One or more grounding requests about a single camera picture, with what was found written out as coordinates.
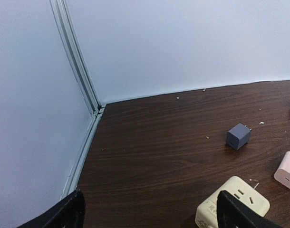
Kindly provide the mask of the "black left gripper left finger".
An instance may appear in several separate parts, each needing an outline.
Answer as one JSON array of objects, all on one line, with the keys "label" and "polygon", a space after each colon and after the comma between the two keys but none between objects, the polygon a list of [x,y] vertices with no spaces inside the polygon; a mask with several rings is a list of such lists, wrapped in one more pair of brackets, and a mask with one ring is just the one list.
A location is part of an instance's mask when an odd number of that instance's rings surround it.
[{"label": "black left gripper left finger", "polygon": [[82,228],[85,198],[76,189],[40,216],[20,225],[21,228]]}]

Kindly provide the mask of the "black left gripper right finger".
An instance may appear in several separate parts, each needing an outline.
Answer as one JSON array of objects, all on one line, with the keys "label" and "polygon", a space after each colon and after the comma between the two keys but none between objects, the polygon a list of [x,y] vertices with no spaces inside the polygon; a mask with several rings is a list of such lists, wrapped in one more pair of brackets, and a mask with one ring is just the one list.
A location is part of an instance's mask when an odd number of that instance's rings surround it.
[{"label": "black left gripper right finger", "polygon": [[258,215],[226,190],[217,198],[217,222],[219,228],[281,228]]}]

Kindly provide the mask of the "beige patterned cube plug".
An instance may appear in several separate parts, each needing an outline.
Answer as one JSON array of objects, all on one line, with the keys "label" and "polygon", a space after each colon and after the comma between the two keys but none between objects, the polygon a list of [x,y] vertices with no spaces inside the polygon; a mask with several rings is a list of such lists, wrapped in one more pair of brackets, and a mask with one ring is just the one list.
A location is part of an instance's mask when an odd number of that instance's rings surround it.
[{"label": "beige patterned cube plug", "polygon": [[238,176],[230,177],[203,201],[196,210],[195,223],[200,228],[243,228],[251,218],[264,217],[269,201]]}]

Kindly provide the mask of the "pink small plug adapter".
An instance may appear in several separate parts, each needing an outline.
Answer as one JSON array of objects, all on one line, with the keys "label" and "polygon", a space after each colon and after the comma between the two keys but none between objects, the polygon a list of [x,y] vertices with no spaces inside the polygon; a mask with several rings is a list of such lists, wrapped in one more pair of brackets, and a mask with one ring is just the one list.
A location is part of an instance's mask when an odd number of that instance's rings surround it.
[{"label": "pink small plug adapter", "polygon": [[290,189],[290,151],[287,151],[278,167],[274,173],[274,178],[276,181]]}]

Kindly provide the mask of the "dark blue small plug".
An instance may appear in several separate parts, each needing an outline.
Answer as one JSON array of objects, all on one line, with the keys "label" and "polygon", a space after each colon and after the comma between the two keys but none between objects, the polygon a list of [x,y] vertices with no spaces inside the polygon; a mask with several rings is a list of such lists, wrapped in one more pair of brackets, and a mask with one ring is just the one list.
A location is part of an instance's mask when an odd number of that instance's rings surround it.
[{"label": "dark blue small plug", "polygon": [[250,128],[239,123],[227,132],[226,144],[237,151],[249,141],[250,135]]}]

